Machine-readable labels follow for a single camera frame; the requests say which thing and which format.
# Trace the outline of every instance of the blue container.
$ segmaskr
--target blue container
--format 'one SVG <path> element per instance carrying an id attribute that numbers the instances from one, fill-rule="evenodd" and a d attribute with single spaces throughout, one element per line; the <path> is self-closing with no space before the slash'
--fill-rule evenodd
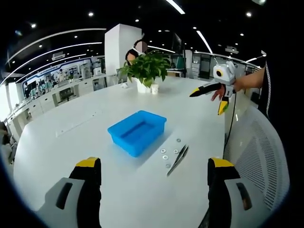
<path id="1" fill-rule="evenodd" d="M 115 144 L 138 157 L 163 133 L 166 121 L 159 115 L 139 111 L 108 128 L 108 132 Z"/>

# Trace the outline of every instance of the person's arm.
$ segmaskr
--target person's arm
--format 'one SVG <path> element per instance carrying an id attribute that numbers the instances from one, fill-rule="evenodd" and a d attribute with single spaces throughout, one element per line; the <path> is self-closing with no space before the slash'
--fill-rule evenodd
<path id="1" fill-rule="evenodd" d="M 241 89 L 250 89 L 250 88 L 261 88 L 263 85 L 265 67 L 246 76 L 239 77 L 235 80 L 233 84 L 233 89 L 238 92 Z M 225 88 L 222 86 L 219 90 L 215 91 L 214 95 L 211 98 L 211 101 L 218 96 L 219 99 L 222 99 L 225 93 Z"/>
<path id="2" fill-rule="evenodd" d="M 265 68 L 262 68 L 250 75 L 246 75 L 236 79 L 234 89 L 236 92 L 241 89 L 261 88 L 263 85 Z"/>

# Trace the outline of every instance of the white table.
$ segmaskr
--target white table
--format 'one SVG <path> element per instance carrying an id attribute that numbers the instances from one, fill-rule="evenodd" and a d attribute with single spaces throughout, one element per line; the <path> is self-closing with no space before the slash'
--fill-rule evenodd
<path id="1" fill-rule="evenodd" d="M 114 85 L 40 116 L 26 125 L 19 142 L 14 167 L 18 191 L 38 210 L 46 192 L 69 177 L 76 163 L 99 157 L 103 228 L 197 228 L 209 203 L 208 159 L 222 157 L 224 147 L 219 101 L 211 102 L 211 95 L 189 97 L 203 84 L 167 77 L 158 95 Z M 164 135 L 143 156 L 133 158 L 112 143 L 107 128 L 139 110 L 164 116 L 167 123 Z M 181 138 L 179 149 L 187 143 L 189 151 L 166 177 L 160 148 L 172 137 Z M 173 159 L 170 147 L 165 147 Z"/>

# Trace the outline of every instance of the white cup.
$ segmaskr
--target white cup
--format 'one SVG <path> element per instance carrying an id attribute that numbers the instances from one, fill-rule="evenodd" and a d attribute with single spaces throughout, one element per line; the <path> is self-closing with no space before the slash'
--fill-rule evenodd
<path id="1" fill-rule="evenodd" d="M 152 94 L 158 94 L 158 89 L 159 89 L 158 84 L 152 84 L 151 85 Z"/>

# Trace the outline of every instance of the curved light strip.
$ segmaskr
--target curved light strip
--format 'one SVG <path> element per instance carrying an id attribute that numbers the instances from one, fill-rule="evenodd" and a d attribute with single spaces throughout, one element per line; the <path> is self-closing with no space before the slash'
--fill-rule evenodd
<path id="1" fill-rule="evenodd" d="M 159 50 L 169 51 L 169 52 L 175 53 L 175 51 L 167 50 L 167 49 L 164 49 L 164 48 L 161 48 L 161 47 L 154 47 L 154 46 L 150 46 L 150 45 L 148 45 L 148 47 L 149 48 L 155 48 L 155 49 L 159 49 Z"/>
<path id="2" fill-rule="evenodd" d="M 202 34 L 200 31 L 196 31 L 196 32 L 198 33 L 199 37 L 204 41 L 204 43 L 205 43 L 205 45 L 207 46 L 209 52 L 210 52 L 211 54 L 213 54 L 213 52 L 212 52 L 212 50 L 211 50 L 209 44 L 207 43 L 207 40 L 206 40 L 206 39 L 204 38 L 204 36 L 203 36 L 203 34 Z"/>
<path id="3" fill-rule="evenodd" d="M 52 52 L 54 52 L 54 51 L 62 50 L 62 49 L 65 49 L 65 48 L 72 48 L 72 47 L 76 47 L 76 46 L 91 45 L 91 44 L 102 44 L 102 42 L 94 42 L 94 43 L 84 43 L 84 44 L 70 45 L 70 46 L 61 47 L 61 48 L 58 48 L 58 49 L 55 49 L 55 50 L 48 51 L 48 52 L 46 52 L 46 53 L 41 54 L 40 56 L 36 56 L 35 58 L 32 58 L 31 60 L 27 61 L 26 63 L 22 64 L 21 66 L 17 67 L 15 70 L 13 70 L 9 75 L 7 75 L 7 77 L 1 82 L 0 85 L 2 85 L 2 83 L 5 82 L 5 81 L 6 81 L 12 74 L 14 74 L 17 70 L 19 70 L 20 68 L 24 67 L 26 64 L 28 64 L 29 62 L 35 60 L 36 58 L 39 58 L 39 57 L 41 57 L 41 56 L 44 56 L 44 55 L 47 55 L 47 54 L 52 53 Z"/>
<path id="4" fill-rule="evenodd" d="M 262 55 L 262 56 L 259 56 L 259 57 L 256 57 L 256 58 L 251 58 L 250 60 L 247 60 L 246 62 L 249 63 L 251 61 L 254 61 L 254 60 L 257 60 L 258 58 L 263 58 L 263 57 L 266 57 L 266 55 Z"/>
<path id="5" fill-rule="evenodd" d="M 79 56 L 85 56 L 85 55 L 86 55 L 86 54 L 81 54 L 81 55 L 78 55 L 78 56 L 71 56 L 71 57 L 63 58 L 63 59 L 60 59 L 60 60 L 57 60 L 57 61 L 54 61 L 54 62 L 48 63 L 48 64 L 46 64 L 46 65 L 44 65 L 44 66 L 42 66 L 42 67 L 39 67 L 39 68 L 37 68 L 37 69 L 35 69 L 35 70 L 33 70 L 33 71 L 29 72 L 27 75 L 24 75 L 24 76 L 23 76 L 22 78 L 20 78 L 18 81 L 20 81 L 21 79 L 23 79 L 23 78 L 27 77 L 28 75 L 30 75 L 30 74 L 32 74 L 32 73 L 34 73 L 36 70 L 40 70 L 41 68 L 44 68 L 44 67 L 46 67 L 46 66 L 48 66 L 48 65 L 51 65 L 51 64 L 54 64 L 54 63 L 60 62 L 60 61 L 62 61 L 62 60 L 69 59 L 69 58 L 75 58 L 75 57 L 79 57 Z"/>
<path id="6" fill-rule="evenodd" d="M 185 12 L 182 10 L 182 8 L 176 4 L 173 0 L 166 0 L 170 5 L 172 5 L 180 14 L 185 14 Z"/>
<path id="7" fill-rule="evenodd" d="M 218 56 L 218 57 L 224 57 L 224 58 L 229 58 L 229 59 L 233 59 L 233 60 L 236 60 L 236 61 L 239 61 L 241 63 L 245 63 L 247 65 L 250 65 L 252 67 L 256 67 L 256 68 L 259 68 L 261 69 L 261 67 L 257 66 L 257 65 L 254 65 L 252 63 L 248 63 L 244 60 L 241 60 L 241 59 L 238 59 L 238 58 L 234 58 L 234 57 L 228 57 L 228 56 L 224 56 L 224 55 L 220 55 L 220 54 L 210 54 L 208 52 L 201 52 L 201 51 L 195 51 L 194 53 L 197 53 L 197 54 L 204 54 L 204 55 L 209 55 L 209 56 Z"/>
<path id="8" fill-rule="evenodd" d="M 36 44 L 36 43 L 39 43 L 41 41 L 43 41 L 44 39 L 48 39 L 48 38 L 51 38 L 51 37 L 55 37 L 55 36 L 58 36 L 58 35 L 62 35 L 62 34 L 66 34 L 66 33 L 70 33 L 70 32 L 79 32 L 79 31 L 93 31 L 93 30 L 106 30 L 105 28 L 80 28 L 80 29 L 74 29 L 74 30 L 69 30 L 69 31 L 64 31 L 64 32 L 59 32 L 59 33 L 55 33 L 55 34 L 52 34 L 52 35 L 49 35 L 47 37 L 43 37 L 41 39 L 38 39 L 36 41 L 34 41 L 33 43 L 25 46 L 23 49 L 19 50 L 17 53 L 15 53 L 11 58 L 8 59 L 8 61 L 5 63 L 7 64 L 8 62 L 10 62 L 16 55 L 18 55 L 19 53 L 21 53 L 22 51 L 24 51 L 25 49 L 29 48 L 30 46 Z"/>
<path id="9" fill-rule="evenodd" d="M 249 60 L 247 60 L 246 62 L 251 62 L 251 61 L 253 61 L 253 60 L 257 60 L 257 58 L 251 58 L 251 59 L 249 59 Z"/>

